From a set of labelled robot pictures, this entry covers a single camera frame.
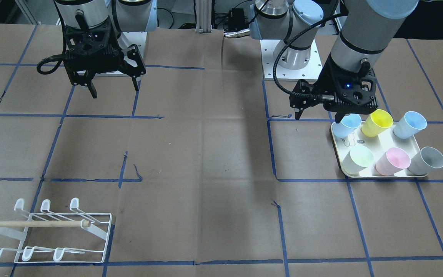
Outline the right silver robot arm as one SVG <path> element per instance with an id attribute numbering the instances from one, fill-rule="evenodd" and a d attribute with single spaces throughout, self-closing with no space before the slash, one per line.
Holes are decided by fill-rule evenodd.
<path id="1" fill-rule="evenodd" d="M 64 20 L 67 50 L 60 56 L 72 85 L 88 88 L 97 97 L 93 77 L 119 72 L 137 78 L 146 73 L 140 34 L 157 27 L 155 0 L 56 0 Z"/>

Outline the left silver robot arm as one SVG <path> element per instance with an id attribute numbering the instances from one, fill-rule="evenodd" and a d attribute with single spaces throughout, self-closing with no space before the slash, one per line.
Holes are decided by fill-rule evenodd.
<path id="1" fill-rule="evenodd" d="M 327 17 L 312 0 L 256 0 L 251 6 L 251 37 L 278 40 L 270 77 L 289 95 L 296 119 L 300 119 L 304 109 L 316 105 L 335 112 L 338 123 L 345 115 L 368 115 L 377 110 L 373 66 L 415 10 L 417 1 L 345 0 L 344 5 L 340 14 Z M 318 27 L 342 16 L 346 21 L 315 83 L 301 79 L 293 90 L 285 89 L 276 75 L 278 67 L 304 68 Z"/>

